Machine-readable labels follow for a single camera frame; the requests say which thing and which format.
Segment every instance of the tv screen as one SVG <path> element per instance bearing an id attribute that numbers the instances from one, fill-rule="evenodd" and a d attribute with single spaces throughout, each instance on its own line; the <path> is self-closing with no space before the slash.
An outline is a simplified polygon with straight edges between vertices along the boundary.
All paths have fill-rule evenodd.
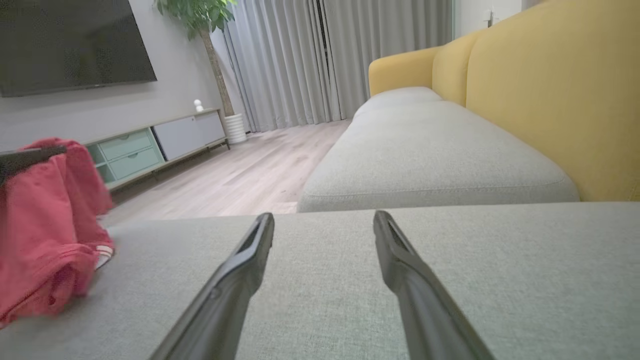
<path id="1" fill-rule="evenodd" d="M 3 97 L 155 80 L 128 0 L 0 0 Z"/>

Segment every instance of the sofa backrest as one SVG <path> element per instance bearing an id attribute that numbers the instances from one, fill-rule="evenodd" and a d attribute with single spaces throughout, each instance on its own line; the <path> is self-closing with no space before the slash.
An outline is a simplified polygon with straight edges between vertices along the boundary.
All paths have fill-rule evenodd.
<path id="1" fill-rule="evenodd" d="M 556 0 L 483 30 L 466 107 L 555 161 L 582 200 L 640 200 L 639 15 L 639 0 Z"/>
<path id="2" fill-rule="evenodd" d="M 476 40 L 484 30 L 457 38 L 443 46 L 433 59 L 432 89 L 443 99 L 467 103 L 467 67 Z"/>

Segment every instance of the white plant pot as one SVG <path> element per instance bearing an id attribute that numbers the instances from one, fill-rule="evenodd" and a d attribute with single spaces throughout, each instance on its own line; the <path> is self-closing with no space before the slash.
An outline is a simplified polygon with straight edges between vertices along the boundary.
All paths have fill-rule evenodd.
<path id="1" fill-rule="evenodd" d="M 244 132 L 242 114 L 225 117 L 225 128 L 227 129 L 229 144 L 241 143 L 247 140 L 246 133 Z"/>

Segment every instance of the mint green drawer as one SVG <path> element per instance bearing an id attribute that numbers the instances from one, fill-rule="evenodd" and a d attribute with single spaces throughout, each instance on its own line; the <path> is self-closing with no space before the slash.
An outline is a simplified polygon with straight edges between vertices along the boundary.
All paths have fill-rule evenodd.
<path id="1" fill-rule="evenodd" d="M 135 174 L 141 170 L 145 170 L 160 162 L 153 148 L 131 154 L 125 158 L 116 160 L 112 163 L 111 169 L 118 180 L 121 180 L 131 174 Z"/>
<path id="2" fill-rule="evenodd" d="M 147 130 L 138 131 L 137 133 L 123 135 L 119 138 L 100 143 L 102 153 L 107 160 L 113 160 L 120 156 L 142 150 L 151 146 Z"/>

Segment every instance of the sofa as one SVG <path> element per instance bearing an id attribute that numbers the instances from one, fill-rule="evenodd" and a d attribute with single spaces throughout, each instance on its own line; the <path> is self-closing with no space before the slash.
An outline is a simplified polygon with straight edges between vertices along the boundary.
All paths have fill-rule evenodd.
<path id="1" fill-rule="evenodd" d="M 640 203 L 391 209 L 498 360 L 637 359 Z M 237 360 L 408 359 L 374 211 L 275 215 Z M 255 217 L 133 222 L 86 298 L 0 331 L 0 359 L 148 359 Z"/>
<path id="2" fill-rule="evenodd" d="M 299 212 L 640 200 L 635 0 L 555 0 L 369 68 Z"/>

